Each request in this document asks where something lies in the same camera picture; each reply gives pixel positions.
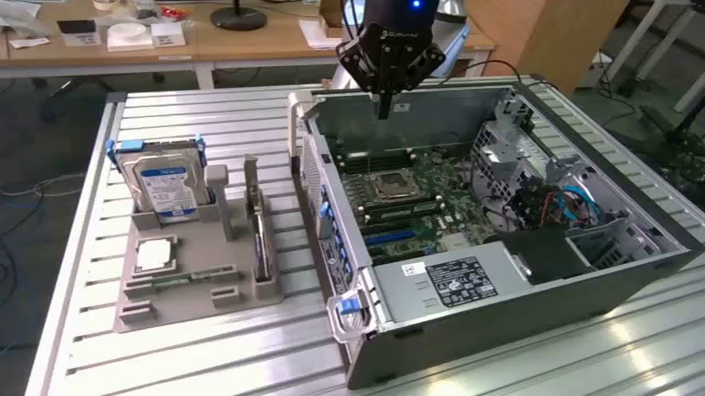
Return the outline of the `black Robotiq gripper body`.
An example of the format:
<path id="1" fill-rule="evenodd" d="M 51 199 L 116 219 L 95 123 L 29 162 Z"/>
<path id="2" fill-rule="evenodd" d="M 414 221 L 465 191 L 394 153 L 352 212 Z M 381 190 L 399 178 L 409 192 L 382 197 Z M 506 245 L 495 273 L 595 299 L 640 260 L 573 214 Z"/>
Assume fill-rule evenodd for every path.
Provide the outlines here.
<path id="1" fill-rule="evenodd" d="M 379 74 L 381 93 L 385 93 L 385 48 L 394 44 L 433 41 L 437 9 L 437 1 L 366 2 L 360 46 Z"/>

